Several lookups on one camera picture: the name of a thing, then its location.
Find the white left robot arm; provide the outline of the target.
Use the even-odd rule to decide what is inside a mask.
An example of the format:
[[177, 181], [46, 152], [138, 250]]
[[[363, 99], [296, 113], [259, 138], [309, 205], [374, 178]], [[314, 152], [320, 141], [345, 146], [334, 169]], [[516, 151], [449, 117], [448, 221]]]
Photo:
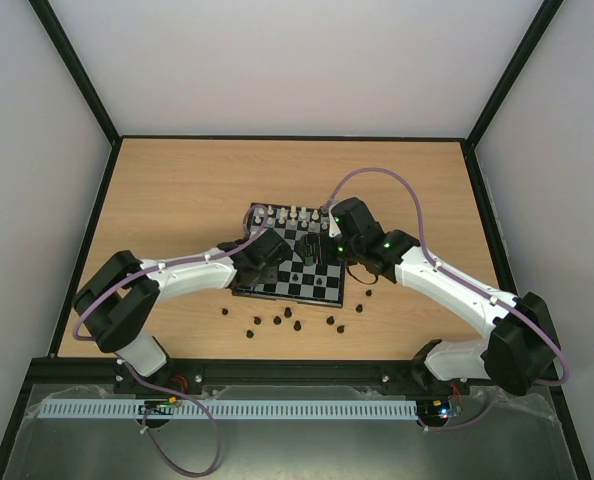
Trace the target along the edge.
[[269, 229], [171, 259], [138, 259], [129, 250], [119, 251], [75, 295], [78, 320], [72, 336], [95, 343], [101, 352], [150, 377], [169, 363], [145, 327], [157, 303], [205, 290], [253, 287], [292, 255], [291, 246]]

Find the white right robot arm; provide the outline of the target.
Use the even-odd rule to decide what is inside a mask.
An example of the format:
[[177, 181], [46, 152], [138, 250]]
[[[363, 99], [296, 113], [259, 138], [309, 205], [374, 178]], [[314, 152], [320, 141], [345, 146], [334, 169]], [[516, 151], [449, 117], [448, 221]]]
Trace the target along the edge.
[[413, 379], [432, 392], [448, 380], [489, 380], [522, 396], [544, 374], [560, 352], [542, 330], [550, 320], [546, 302], [529, 292], [518, 297], [482, 283], [444, 264], [421, 241], [401, 230], [384, 231], [366, 204], [356, 197], [332, 207], [328, 228], [296, 243], [305, 264], [359, 264], [370, 274], [411, 288], [470, 325], [479, 339], [439, 341], [413, 367]]

